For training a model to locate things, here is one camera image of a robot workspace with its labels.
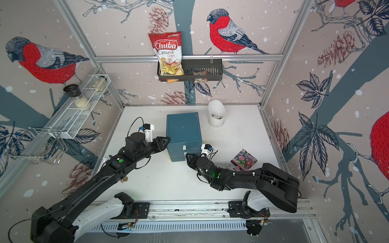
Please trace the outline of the teal drawer cabinet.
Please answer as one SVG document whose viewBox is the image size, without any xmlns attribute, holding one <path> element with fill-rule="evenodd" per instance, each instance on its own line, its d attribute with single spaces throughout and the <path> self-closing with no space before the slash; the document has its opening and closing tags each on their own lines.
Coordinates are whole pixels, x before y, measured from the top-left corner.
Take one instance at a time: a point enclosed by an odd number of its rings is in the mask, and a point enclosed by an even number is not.
<svg viewBox="0 0 389 243">
<path fill-rule="evenodd" d="M 172 162 L 185 161 L 185 155 L 201 154 L 202 135 L 197 112 L 167 115 L 166 136 L 170 138 L 167 150 Z"/>
</svg>

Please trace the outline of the black lid spice jar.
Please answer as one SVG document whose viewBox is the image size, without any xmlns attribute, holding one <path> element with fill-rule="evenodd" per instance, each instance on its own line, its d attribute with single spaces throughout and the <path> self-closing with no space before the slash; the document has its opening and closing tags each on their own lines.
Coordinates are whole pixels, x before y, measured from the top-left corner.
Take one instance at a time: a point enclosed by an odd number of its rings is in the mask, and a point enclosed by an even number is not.
<svg viewBox="0 0 389 243">
<path fill-rule="evenodd" d="M 74 108 L 82 111 L 86 111 L 91 108 L 90 101 L 82 94 L 78 85 L 67 85 L 63 88 L 63 91 L 72 99 Z"/>
</svg>

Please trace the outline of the aluminium horizontal back rail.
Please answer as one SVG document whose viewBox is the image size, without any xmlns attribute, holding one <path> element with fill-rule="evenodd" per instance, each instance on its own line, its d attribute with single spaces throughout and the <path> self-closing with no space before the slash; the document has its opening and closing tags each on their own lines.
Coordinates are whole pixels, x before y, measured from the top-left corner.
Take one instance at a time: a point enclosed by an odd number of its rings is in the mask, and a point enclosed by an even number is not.
<svg viewBox="0 0 389 243">
<path fill-rule="evenodd" d="M 184 55 L 183 60 L 198 59 L 221 59 L 222 61 L 281 61 L 282 54 L 237 54 L 237 55 Z M 148 63 L 158 62 L 157 56 L 138 55 L 138 56 L 96 56 L 95 61 L 99 64 L 105 63 Z"/>
</svg>

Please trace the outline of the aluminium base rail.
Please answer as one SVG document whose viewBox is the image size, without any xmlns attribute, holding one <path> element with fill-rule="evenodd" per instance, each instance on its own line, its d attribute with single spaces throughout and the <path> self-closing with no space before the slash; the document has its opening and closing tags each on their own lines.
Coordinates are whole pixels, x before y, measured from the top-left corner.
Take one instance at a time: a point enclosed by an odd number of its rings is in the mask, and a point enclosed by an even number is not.
<svg viewBox="0 0 389 243">
<path fill-rule="evenodd" d="M 93 203 L 76 220 L 80 229 L 76 236 L 85 233 L 116 234 L 163 233 L 189 231 L 244 230 L 259 234 L 259 228 L 276 220 L 302 220 L 310 223 L 316 216 L 307 199 L 301 199 L 297 213 L 287 213 L 275 206 L 260 211 L 243 207 L 242 201 L 228 200 L 173 200 L 135 202 L 133 212 L 126 216 L 123 205 L 113 198 Z"/>
</svg>

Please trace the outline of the snack packet in basket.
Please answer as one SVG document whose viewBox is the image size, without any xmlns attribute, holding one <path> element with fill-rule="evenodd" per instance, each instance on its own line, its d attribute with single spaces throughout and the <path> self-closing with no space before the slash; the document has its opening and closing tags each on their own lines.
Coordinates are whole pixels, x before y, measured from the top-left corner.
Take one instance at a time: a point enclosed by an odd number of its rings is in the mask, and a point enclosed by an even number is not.
<svg viewBox="0 0 389 243">
<path fill-rule="evenodd" d="M 196 71 L 193 73 L 195 76 L 205 76 L 207 75 L 207 72 L 206 71 Z M 208 79 L 207 78 L 196 78 L 194 79 L 194 85 L 197 86 L 197 85 L 200 85 L 200 84 L 205 84 L 208 82 Z"/>
</svg>

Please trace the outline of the white cylindrical cup holder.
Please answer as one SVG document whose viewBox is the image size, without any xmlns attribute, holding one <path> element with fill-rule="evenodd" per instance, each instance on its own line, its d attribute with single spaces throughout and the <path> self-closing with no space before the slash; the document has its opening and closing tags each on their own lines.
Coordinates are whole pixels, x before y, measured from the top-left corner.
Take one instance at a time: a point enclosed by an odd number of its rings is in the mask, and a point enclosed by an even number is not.
<svg viewBox="0 0 389 243">
<path fill-rule="evenodd" d="M 221 127 L 224 124 L 226 109 L 219 100 L 213 100 L 208 104 L 208 122 L 213 127 Z"/>
</svg>

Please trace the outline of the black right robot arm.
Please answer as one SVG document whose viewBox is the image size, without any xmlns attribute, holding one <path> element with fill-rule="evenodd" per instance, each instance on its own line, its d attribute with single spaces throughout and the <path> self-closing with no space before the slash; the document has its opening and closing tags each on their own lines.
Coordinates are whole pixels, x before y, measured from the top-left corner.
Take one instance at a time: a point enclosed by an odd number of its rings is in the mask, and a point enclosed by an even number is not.
<svg viewBox="0 0 389 243">
<path fill-rule="evenodd" d="M 205 156 L 187 154 L 185 157 L 187 165 L 218 191 L 237 188 L 257 190 L 279 209 L 297 212 L 299 180 L 272 164 L 264 163 L 261 168 L 251 171 L 231 171 L 215 166 Z"/>
</svg>

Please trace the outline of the flower seed bag pink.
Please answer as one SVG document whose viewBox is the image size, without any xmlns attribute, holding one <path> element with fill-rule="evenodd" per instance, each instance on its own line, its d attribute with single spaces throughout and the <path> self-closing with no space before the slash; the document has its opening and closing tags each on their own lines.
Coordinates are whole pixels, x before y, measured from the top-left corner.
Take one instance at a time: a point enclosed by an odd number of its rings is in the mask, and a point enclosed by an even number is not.
<svg viewBox="0 0 389 243">
<path fill-rule="evenodd" d="M 258 160 L 245 149 L 242 149 L 227 165 L 232 171 L 248 171 Z"/>
</svg>

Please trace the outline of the small white lid jar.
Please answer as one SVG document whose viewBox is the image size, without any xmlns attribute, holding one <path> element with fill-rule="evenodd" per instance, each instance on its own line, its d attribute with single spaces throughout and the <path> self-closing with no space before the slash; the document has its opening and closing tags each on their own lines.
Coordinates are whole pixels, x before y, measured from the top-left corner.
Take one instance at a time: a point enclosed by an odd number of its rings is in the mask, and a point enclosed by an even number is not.
<svg viewBox="0 0 389 243">
<path fill-rule="evenodd" d="M 106 77 L 104 76 L 100 76 L 95 82 L 94 84 L 92 85 L 92 88 L 96 91 L 96 92 L 103 92 L 106 88 L 106 84 L 107 84 L 107 81 L 106 81 Z"/>
</svg>

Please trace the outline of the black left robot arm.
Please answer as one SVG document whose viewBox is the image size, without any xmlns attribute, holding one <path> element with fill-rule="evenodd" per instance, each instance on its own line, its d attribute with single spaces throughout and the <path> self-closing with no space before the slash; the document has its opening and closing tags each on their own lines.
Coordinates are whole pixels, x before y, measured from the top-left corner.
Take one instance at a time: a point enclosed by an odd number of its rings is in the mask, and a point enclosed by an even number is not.
<svg viewBox="0 0 389 243">
<path fill-rule="evenodd" d="M 136 132 L 125 139 L 126 145 L 86 184 L 49 209 L 40 207 L 31 220 L 30 238 L 34 243 L 72 243 L 78 226 L 74 224 L 84 209 L 103 192 L 127 176 L 139 161 L 167 148 L 169 137 L 156 137 L 150 142 Z"/>
</svg>

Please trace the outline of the red Chuba cassava chips bag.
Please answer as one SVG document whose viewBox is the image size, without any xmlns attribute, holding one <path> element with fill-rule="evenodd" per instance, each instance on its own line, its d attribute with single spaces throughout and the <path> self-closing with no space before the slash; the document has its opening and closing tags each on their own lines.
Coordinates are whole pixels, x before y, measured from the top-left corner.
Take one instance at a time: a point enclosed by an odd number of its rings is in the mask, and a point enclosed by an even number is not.
<svg viewBox="0 0 389 243">
<path fill-rule="evenodd" d="M 181 32 L 169 32 L 163 34 L 150 33 L 155 55 L 158 58 L 158 76 L 177 77 L 184 76 L 182 68 L 182 44 Z"/>
</svg>

